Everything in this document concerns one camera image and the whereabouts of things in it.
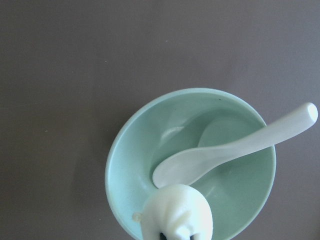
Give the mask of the white ceramic spoon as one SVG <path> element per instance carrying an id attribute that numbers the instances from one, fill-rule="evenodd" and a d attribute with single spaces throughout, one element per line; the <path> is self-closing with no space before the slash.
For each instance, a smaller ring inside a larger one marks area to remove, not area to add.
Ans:
<path id="1" fill-rule="evenodd" d="M 157 188 L 191 185 L 212 169 L 289 140 L 312 127 L 318 109 L 307 102 L 273 123 L 233 142 L 180 151 L 162 161 L 152 174 Z"/>

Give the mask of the white steamed bun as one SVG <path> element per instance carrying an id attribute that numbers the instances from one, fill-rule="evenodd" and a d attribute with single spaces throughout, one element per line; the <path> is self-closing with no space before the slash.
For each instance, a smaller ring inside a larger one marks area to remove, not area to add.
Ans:
<path id="1" fill-rule="evenodd" d="M 208 201 L 198 190 L 183 184 L 157 189 L 132 219 L 140 224 L 144 240 L 210 240 L 213 236 Z"/>

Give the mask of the light green bowl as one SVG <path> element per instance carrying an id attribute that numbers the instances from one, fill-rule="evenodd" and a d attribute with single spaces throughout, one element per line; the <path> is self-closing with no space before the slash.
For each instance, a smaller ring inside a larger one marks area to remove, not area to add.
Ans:
<path id="1" fill-rule="evenodd" d="M 105 191 L 121 227 L 140 240 L 132 218 L 155 191 L 152 174 L 167 157 L 195 147 L 222 145 L 265 126 L 259 113 L 241 98 L 210 88 L 188 88 L 162 95 L 139 109 L 117 134 L 105 168 Z M 193 184 L 207 199 L 213 239 L 230 240 L 265 205 L 276 174 L 270 147 L 225 163 Z"/>

